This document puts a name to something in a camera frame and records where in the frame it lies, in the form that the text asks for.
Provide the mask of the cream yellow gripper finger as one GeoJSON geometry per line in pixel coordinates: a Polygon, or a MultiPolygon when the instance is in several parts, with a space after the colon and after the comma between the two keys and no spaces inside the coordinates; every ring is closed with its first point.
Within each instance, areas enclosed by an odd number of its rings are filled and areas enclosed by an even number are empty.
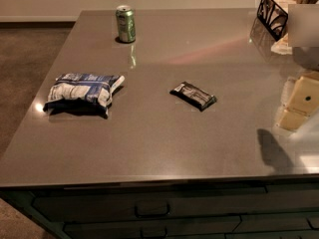
{"type": "Polygon", "coordinates": [[[286,130],[300,128],[319,108],[319,72],[308,71],[284,84],[276,124],[286,130]]]}

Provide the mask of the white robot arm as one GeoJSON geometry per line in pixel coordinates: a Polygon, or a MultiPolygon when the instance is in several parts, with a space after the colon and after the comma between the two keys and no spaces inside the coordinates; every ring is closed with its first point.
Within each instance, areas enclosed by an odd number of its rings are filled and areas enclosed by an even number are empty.
{"type": "Polygon", "coordinates": [[[284,84],[276,123],[294,131],[319,108],[319,6],[289,5],[288,12],[288,47],[302,72],[284,84]]]}

